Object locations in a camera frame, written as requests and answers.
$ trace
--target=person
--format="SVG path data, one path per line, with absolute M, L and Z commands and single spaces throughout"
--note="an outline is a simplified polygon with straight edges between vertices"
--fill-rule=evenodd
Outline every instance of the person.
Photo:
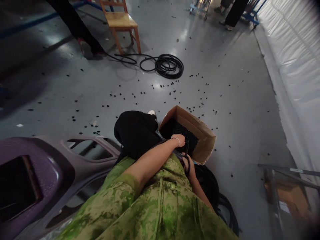
M 58 240 L 238 239 L 214 212 L 192 160 L 186 177 L 187 159 L 183 168 L 172 153 L 185 137 L 162 143 L 157 128 L 154 111 L 119 116 L 114 134 L 123 149 L 117 163 Z
M 85 58 L 93 59 L 106 56 L 102 46 L 91 35 L 68 0 L 47 0 L 47 2 L 56 10 L 73 37 L 78 41 L 82 55 Z
M 215 12 L 221 13 L 222 16 L 226 15 L 227 9 L 230 7 L 233 0 L 221 0 L 220 7 L 214 8 Z
M 226 26 L 226 30 L 231 31 L 242 16 L 248 2 L 249 0 L 235 0 L 226 19 L 219 23 Z

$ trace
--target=chair leg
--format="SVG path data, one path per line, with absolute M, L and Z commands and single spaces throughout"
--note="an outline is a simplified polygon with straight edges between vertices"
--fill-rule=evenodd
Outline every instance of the chair leg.
M 133 42 L 133 35 L 132 35 L 132 30 L 130 29 L 130 31 L 129 31 L 129 34 L 130 34 L 130 38 L 131 38 L 131 43 L 134 43 Z
M 134 27 L 134 35 L 136 37 L 137 47 L 138 47 L 138 53 L 141 54 L 141 47 L 140 47 L 140 39 L 139 39 L 139 33 L 138 33 L 138 27 Z
M 111 32 L 112 32 L 114 41 L 116 42 L 116 45 L 118 46 L 119 53 L 120 53 L 120 54 L 123 54 L 123 51 L 122 51 L 122 49 L 121 49 L 120 42 L 119 42 L 119 39 L 118 39 L 118 35 L 117 35 L 116 30 L 115 30 L 114 28 L 110 28 L 110 29 L 111 29 Z

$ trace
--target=hand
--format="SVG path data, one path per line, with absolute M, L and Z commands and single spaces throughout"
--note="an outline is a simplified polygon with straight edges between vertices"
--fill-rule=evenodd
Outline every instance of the hand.
M 183 147 L 184 146 L 184 144 L 185 144 L 185 137 L 183 136 L 183 135 L 181 135 L 181 134 L 173 134 L 172 136 L 171 136 L 171 139 L 174 139 L 174 140 L 176 140 L 177 141 L 177 147 Z
M 188 179 L 190 182 L 192 182 L 192 181 L 196 180 L 197 177 L 196 177 L 196 172 L 194 170 L 194 162 L 191 159 L 191 157 L 189 156 L 189 154 L 188 154 L 188 158 L 190 160 L 190 172 L 189 172 Z M 185 173 L 187 173 L 188 169 L 189 169 L 189 161 L 184 157 L 182 158 L 182 160 L 184 162 L 184 171 L 185 171 Z

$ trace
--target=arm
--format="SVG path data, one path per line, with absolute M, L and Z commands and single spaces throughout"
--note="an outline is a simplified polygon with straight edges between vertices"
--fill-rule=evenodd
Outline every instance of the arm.
M 194 163 L 191 159 L 191 157 L 188 155 L 189 159 L 190 159 L 190 173 L 188 176 L 189 182 L 192 186 L 192 191 L 195 195 L 198 196 L 198 198 L 200 198 L 212 211 L 213 207 L 211 205 L 211 203 L 209 202 L 209 199 L 207 198 L 206 194 L 204 193 L 204 191 L 202 190 L 200 183 L 196 177 L 196 172 L 194 170 Z M 182 158 L 183 162 L 184 162 L 184 166 L 185 166 L 185 171 L 187 171 L 187 169 L 189 168 L 189 162 L 187 159 L 185 159 L 184 157 Z
M 160 170 L 171 152 L 179 146 L 184 146 L 184 140 L 183 135 L 172 135 L 170 140 L 143 154 L 134 164 L 125 170 L 123 174 L 129 173 L 133 175 L 138 181 L 139 191 L 141 192 L 147 181 Z

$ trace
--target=wooden chair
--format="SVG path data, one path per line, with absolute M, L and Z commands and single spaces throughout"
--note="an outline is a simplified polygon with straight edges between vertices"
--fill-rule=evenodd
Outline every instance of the wooden chair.
M 138 25 L 128 14 L 126 1 L 125 0 L 122 0 L 122 2 L 120 2 L 120 0 L 104 0 L 104 1 L 99 0 L 99 1 L 100 1 L 102 10 L 104 12 L 104 15 L 107 19 L 108 25 L 111 29 L 114 40 L 118 46 L 119 53 L 123 54 L 123 51 L 122 51 L 120 43 L 119 43 L 117 32 L 129 32 L 131 42 L 133 43 L 133 40 L 136 40 L 137 47 L 138 47 L 138 53 L 141 54 Z M 124 12 L 107 12 L 104 9 L 104 6 L 123 7 Z

